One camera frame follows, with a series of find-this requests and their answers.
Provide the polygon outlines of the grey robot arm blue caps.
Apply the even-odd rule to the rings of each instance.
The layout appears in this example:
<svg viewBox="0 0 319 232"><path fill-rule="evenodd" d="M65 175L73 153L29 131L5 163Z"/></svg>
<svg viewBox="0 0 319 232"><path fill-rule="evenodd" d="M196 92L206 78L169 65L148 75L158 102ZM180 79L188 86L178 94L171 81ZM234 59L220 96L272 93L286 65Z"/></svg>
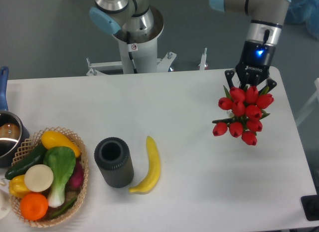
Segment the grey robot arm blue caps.
<svg viewBox="0 0 319 232"><path fill-rule="evenodd" d="M265 83L263 91L277 84L269 68L291 0L209 0L212 9L239 12L251 17L240 60L225 72L229 86L238 76L240 88ZM91 21L119 43L125 74L168 72L176 55L158 59L157 38L163 30L161 13L149 0L95 0L89 11Z"/></svg>

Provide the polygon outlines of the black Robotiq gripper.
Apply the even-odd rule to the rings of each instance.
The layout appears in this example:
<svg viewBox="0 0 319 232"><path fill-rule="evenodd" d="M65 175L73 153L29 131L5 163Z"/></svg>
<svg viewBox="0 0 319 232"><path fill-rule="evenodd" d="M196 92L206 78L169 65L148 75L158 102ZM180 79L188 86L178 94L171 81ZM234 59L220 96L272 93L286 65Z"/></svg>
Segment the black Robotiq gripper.
<svg viewBox="0 0 319 232"><path fill-rule="evenodd" d="M224 71L229 88L257 86L266 80L266 85L259 90L259 95L266 95L277 86L277 82L269 77L269 68L281 31L280 24L251 21L238 64L235 69ZM236 74L240 82L234 84L233 78Z"/></svg>

